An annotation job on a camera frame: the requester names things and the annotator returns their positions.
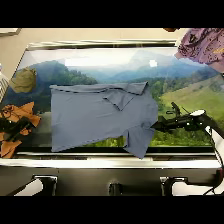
wire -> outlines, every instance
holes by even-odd
[[[216,155],[217,155],[218,158],[219,158],[219,161],[220,161],[220,163],[221,163],[221,171],[222,171],[222,173],[223,173],[224,163],[223,163],[223,160],[222,160],[222,157],[221,157],[219,151],[215,148],[215,143],[214,143],[214,140],[213,140],[213,138],[212,138],[212,129],[211,129],[211,127],[210,127],[210,133],[211,133],[210,141],[211,141],[211,144],[212,144],[212,148],[214,149]],[[217,187],[217,186],[213,186],[211,189],[207,190],[203,195],[207,195],[207,194],[210,193],[211,191],[214,193],[214,195],[216,195],[216,194],[215,194],[215,191],[214,191],[216,187]]]

purple garment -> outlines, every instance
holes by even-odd
[[[176,58],[189,58],[224,72],[224,28],[192,28],[183,37]]]

orange cloth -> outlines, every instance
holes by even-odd
[[[30,122],[35,127],[37,127],[37,125],[40,122],[40,117],[33,115],[33,106],[34,106],[34,102],[25,104],[21,107],[17,107],[14,105],[8,105],[8,106],[5,106],[2,109],[2,111],[3,111],[3,114],[5,115],[5,117],[10,121],[17,122],[20,118],[27,117],[27,118],[29,118]],[[24,129],[24,130],[20,131],[20,134],[28,135],[30,132],[31,132],[31,130]],[[0,133],[0,141],[4,140],[3,135],[4,135],[4,132],[1,132]],[[12,158],[16,147],[18,145],[20,145],[21,143],[22,143],[21,141],[16,141],[16,142],[3,141],[2,146],[1,146],[1,157],[2,158]]]

glass tabletop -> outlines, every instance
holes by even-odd
[[[17,72],[26,67],[36,69],[36,88],[30,93],[15,93],[8,87],[2,106],[34,102],[34,113],[41,116],[41,122],[21,146],[51,147],[50,85],[148,81],[159,115],[172,118],[166,111],[175,102],[182,113],[205,109],[224,128],[224,80],[207,65],[177,60],[176,52],[176,47],[27,50]],[[124,139],[120,137],[87,146],[122,147],[123,144]],[[173,135],[156,132],[150,145],[208,146],[210,143],[203,132],[176,130]]]

grassy hill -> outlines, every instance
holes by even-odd
[[[214,119],[224,120],[224,80],[220,75],[165,93],[161,99],[167,107],[175,102],[189,112],[205,109]]]

